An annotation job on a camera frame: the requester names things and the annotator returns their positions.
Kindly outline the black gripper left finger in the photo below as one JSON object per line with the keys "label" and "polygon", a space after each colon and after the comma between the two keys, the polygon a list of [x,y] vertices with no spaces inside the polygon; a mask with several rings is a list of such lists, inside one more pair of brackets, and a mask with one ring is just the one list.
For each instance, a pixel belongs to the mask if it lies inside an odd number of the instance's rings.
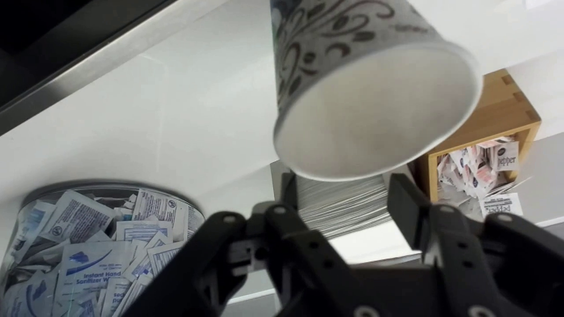
{"label": "black gripper left finger", "polygon": [[293,210],[298,208],[298,183],[294,173],[284,173],[280,183],[280,201]]}

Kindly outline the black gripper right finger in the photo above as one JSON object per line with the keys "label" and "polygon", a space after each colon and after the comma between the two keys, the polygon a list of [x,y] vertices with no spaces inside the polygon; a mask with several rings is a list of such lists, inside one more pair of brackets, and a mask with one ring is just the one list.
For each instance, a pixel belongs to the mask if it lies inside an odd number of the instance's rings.
{"label": "black gripper right finger", "polygon": [[432,240],[434,205],[406,175],[393,173],[388,189],[388,213],[413,250],[427,250]]}

